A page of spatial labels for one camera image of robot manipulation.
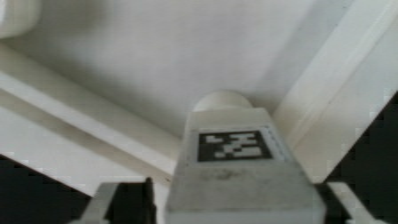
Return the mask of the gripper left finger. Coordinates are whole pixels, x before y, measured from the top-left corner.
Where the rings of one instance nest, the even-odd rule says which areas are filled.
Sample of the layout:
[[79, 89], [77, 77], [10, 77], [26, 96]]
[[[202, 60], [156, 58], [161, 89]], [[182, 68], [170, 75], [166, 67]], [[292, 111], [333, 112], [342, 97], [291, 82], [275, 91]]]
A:
[[156, 224], [152, 179], [102, 183], [72, 224]]

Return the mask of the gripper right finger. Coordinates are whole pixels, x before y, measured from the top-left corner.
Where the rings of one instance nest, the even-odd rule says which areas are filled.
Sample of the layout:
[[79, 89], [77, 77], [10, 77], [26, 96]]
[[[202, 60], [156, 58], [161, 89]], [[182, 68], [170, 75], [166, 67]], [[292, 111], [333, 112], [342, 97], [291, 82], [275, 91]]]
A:
[[385, 224], [376, 219], [344, 182], [315, 185], [326, 212], [323, 224]]

